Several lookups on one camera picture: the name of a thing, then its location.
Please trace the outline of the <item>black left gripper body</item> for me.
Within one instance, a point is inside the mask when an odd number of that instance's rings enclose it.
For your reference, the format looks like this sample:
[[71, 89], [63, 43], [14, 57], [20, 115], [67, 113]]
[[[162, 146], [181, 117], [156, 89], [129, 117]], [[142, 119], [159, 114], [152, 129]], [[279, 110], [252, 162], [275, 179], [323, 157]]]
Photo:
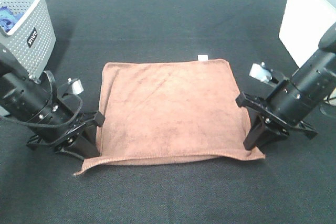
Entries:
[[80, 112], [83, 101], [79, 95], [68, 94], [68, 86], [50, 86], [46, 90], [33, 85], [27, 89], [27, 108], [32, 114], [27, 122], [35, 133], [27, 142], [29, 148], [34, 150], [43, 146], [54, 150], [70, 138], [83, 136], [83, 126], [89, 120], [94, 120], [98, 127], [103, 126], [105, 117], [101, 112]]

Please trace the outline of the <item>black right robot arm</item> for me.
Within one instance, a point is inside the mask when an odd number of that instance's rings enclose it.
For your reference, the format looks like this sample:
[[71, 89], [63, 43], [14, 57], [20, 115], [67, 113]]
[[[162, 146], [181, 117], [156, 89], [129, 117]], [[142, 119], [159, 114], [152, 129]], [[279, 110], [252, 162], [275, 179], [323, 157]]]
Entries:
[[304, 118], [335, 90], [335, 25], [324, 33], [315, 53], [290, 78], [263, 63], [253, 64], [249, 75], [274, 89], [265, 99], [244, 92], [236, 98], [239, 107], [255, 113], [243, 142], [246, 150], [285, 140], [291, 130], [314, 138], [317, 132]]

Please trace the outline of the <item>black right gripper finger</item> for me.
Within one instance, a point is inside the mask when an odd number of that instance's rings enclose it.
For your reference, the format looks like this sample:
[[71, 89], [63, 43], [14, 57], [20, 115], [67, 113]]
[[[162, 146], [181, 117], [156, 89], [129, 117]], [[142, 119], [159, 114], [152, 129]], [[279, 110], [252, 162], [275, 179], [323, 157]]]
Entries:
[[262, 147], [267, 141], [267, 130], [265, 119], [261, 115], [257, 115], [246, 136], [243, 145], [248, 151], [255, 147]]
[[265, 127], [261, 130], [257, 137], [256, 146], [258, 148], [276, 141], [286, 140], [289, 137], [289, 132], [286, 129], [278, 129], [276, 127]]

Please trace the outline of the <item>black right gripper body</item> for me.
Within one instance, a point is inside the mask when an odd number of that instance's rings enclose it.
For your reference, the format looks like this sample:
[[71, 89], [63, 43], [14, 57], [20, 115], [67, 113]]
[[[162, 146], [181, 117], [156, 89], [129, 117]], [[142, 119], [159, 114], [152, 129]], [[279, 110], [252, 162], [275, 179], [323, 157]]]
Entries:
[[318, 74], [296, 73], [290, 79], [284, 75], [272, 74], [272, 80], [266, 83], [275, 89], [263, 99], [241, 92], [236, 98], [238, 107], [252, 109], [256, 116], [261, 115], [267, 127], [299, 131], [308, 138], [317, 135], [317, 131], [303, 119], [318, 104]]

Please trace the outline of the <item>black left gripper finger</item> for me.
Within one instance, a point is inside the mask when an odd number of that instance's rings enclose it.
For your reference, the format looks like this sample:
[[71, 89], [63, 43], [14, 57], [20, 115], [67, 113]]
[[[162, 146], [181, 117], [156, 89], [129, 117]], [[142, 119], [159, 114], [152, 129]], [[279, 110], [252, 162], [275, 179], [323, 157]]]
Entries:
[[54, 151], [57, 154], [70, 155], [80, 160], [94, 158], [100, 155], [96, 146], [83, 136], [66, 140], [56, 146]]
[[83, 126], [83, 137], [85, 137], [92, 145], [96, 144], [97, 124], [94, 120], [86, 121]]

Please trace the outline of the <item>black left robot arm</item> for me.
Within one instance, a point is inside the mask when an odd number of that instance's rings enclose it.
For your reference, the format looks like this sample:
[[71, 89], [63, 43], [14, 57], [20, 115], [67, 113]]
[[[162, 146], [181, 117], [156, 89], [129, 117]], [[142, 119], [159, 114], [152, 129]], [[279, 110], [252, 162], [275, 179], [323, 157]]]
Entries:
[[82, 113], [83, 91], [78, 78], [69, 79], [57, 87], [51, 71], [45, 70], [44, 81], [35, 78], [15, 56], [1, 46], [1, 107], [13, 119], [5, 121], [28, 127], [34, 135], [27, 147], [52, 148], [55, 153], [74, 156], [80, 160], [100, 155], [94, 134], [103, 126], [101, 112]]

